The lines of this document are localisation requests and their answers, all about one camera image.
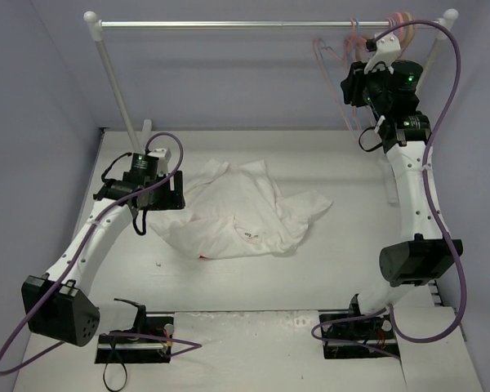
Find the gray wall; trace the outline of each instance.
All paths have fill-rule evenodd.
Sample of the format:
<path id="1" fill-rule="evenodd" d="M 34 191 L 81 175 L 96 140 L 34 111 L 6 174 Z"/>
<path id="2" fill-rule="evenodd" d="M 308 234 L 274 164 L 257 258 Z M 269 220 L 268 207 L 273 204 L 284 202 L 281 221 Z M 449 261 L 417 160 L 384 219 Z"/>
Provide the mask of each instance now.
<path id="1" fill-rule="evenodd" d="M 461 2 L 459 10 L 454 33 L 461 44 L 462 78 L 434 147 L 434 167 L 441 210 L 452 235 L 464 243 L 469 300 L 463 327 L 479 378 L 490 392 L 490 1 Z M 440 111 L 453 81 L 453 54 L 447 48 L 425 87 L 423 109 L 431 114 Z M 450 305 L 459 304 L 453 268 L 440 289 Z"/>
<path id="2" fill-rule="evenodd" d="M 25 314 L 20 287 L 71 239 L 100 135 L 29 2 L 0 1 L 0 347 Z M 17 364 L 26 329 L 3 362 Z M 11 390 L 16 375 L 0 378 Z"/>
<path id="3" fill-rule="evenodd" d="M 457 0 L 33 0 L 96 121 L 122 124 L 82 16 L 105 20 L 384 20 L 393 11 L 437 18 Z M 344 30 L 278 32 L 109 31 L 105 41 L 135 123 L 158 127 L 342 127 L 316 64 L 313 37 Z M 408 55 L 425 59 L 432 31 Z M 345 75 L 330 61 L 336 80 Z"/>

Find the white table surface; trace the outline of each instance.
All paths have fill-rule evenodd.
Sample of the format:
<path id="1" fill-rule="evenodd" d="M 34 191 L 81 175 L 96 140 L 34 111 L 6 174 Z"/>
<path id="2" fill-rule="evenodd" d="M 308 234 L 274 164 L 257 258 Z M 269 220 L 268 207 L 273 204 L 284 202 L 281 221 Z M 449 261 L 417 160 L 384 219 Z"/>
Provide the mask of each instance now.
<path id="1" fill-rule="evenodd" d="M 125 391 L 480 390 L 459 330 L 421 349 L 399 341 L 403 367 L 393 359 L 325 360 L 320 343 L 310 337 L 318 322 L 316 310 L 346 308 L 379 274 L 381 248 L 399 241 L 399 209 L 386 202 L 377 153 L 361 152 L 343 131 L 176 134 L 185 147 L 185 182 L 210 158 L 237 164 L 264 159 L 283 194 L 317 189 L 334 204 L 297 252 L 282 257 L 189 260 L 152 230 L 141 238 L 127 228 L 91 290 L 103 325 L 118 317 L 131 323 L 126 309 L 112 302 L 119 296 L 145 303 L 152 311 L 177 312 L 175 337 L 204 347 L 170 364 L 129 365 Z M 170 147 L 174 161 L 174 143 L 159 140 L 155 145 Z M 80 224 L 91 210 L 91 195 L 100 188 L 101 172 L 129 146 L 125 133 L 106 133 Z M 112 175 L 121 176 L 128 163 L 120 162 Z M 410 292 L 398 308 L 398 321 L 421 331 L 441 331 L 453 318 L 452 310 L 434 307 L 427 287 Z M 25 357 L 50 342 L 32 335 Z M 103 367 L 94 364 L 95 345 L 60 347 L 21 371 L 15 392 L 103 390 Z M 443 362 L 434 366 L 431 358 L 438 357 Z M 115 383 L 121 373 L 112 368 L 109 377 Z M 463 389 L 461 378 L 466 380 Z"/>

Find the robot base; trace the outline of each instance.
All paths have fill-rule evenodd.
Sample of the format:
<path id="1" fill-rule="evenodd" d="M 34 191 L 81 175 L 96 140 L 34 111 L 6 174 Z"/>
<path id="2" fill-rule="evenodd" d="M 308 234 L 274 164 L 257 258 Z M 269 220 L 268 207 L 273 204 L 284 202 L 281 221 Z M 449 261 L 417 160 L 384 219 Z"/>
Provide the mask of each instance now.
<path id="1" fill-rule="evenodd" d="M 174 318 L 164 314 L 147 314 L 150 335 L 167 337 L 165 331 L 174 323 Z M 118 355 L 112 354 L 111 343 L 115 343 Z M 127 337 L 98 336 L 95 363 L 170 363 L 171 346 L 149 339 L 133 340 Z"/>
<path id="2" fill-rule="evenodd" d="M 352 317 L 352 313 L 320 314 L 319 322 L 345 319 Z M 332 328 L 321 328 L 321 336 L 328 339 L 357 341 L 365 345 L 376 347 L 399 356 L 398 342 L 394 332 L 390 329 L 384 331 L 383 323 L 390 325 L 389 316 L 382 318 L 370 318 L 368 320 L 354 321 L 351 323 L 334 324 Z M 364 359 L 381 358 L 384 354 L 367 350 L 365 347 L 348 343 L 323 343 L 323 357 L 325 359 Z"/>

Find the metal rail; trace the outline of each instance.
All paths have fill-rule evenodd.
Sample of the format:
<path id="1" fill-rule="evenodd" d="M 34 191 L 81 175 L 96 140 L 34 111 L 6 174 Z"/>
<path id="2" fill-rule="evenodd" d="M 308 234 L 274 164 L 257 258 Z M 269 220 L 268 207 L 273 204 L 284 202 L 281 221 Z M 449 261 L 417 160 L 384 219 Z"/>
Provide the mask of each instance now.
<path id="1" fill-rule="evenodd" d="M 359 28 L 385 29 L 389 22 L 359 22 Z M 100 20 L 102 29 L 151 29 L 151 30 L 235 30 L 235 29 L 352 29 L 352 23 L 331 21 L 200 21 L 200 22 L 113 22 Z"/>

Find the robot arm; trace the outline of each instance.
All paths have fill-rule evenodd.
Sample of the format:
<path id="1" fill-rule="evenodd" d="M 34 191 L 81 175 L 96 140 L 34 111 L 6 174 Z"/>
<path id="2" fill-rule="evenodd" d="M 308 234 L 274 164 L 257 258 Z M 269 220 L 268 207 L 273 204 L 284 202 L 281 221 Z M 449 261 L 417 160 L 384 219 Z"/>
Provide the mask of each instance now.
<path id="1" fill-rule="evenodd" d="M 104 186 L 94 195 L 96 201 L 91 214 L 62 257 L 41 278 L 29 276 L 22 285 L 24 308 L 28 313 L 67 270 L 84 238 L 90 235 L 65 280 L 29 320 L 31 332 L 73 345 L 86 345 L 95 335 L 100 321 L 99 310 L 87 296 L 101 263 L 118 236 L 135 220 L 139 211 L 181 209 L 185 206 L 182 173 L 177 171 L 167 183 L 110 208 L 97 221 L 97 217 L 114 201 L 157 184 L 167 175 L 167 163 L 171 157 L 168 149 L 123 156 L 126 155 L 132 155 L 131 170 L 124 172 L 122 180 L 105 178 L 110 167 L 102 175 Z M 89 234 L 93 225 L 96 227 Z"/>
<path id="2" fill-rule="evenodd" d="M 423 171 L 427 172 L 434 205 L 439 205 L 430 156 L 423 163 L 430 121 L 417 110 L 415 94 L 423 68 L 412 61 L 396 60 L 400 48 L 393 34 L 378 42 L 368 40 L 367 48 L 376 54 L 368 63 L 353 63 L 341 89 L 346 104 L 368 105 L 377 121 L 375 132 L 381 137 L 398 188 L 401 243 L 381 250 L 381 276 L 356 295 L 362 314 L 395 304 L 414 287 L 441 277 L 454 262 L 425 196 Z M 461 240 L 453 242 L 462 254 Z"/>

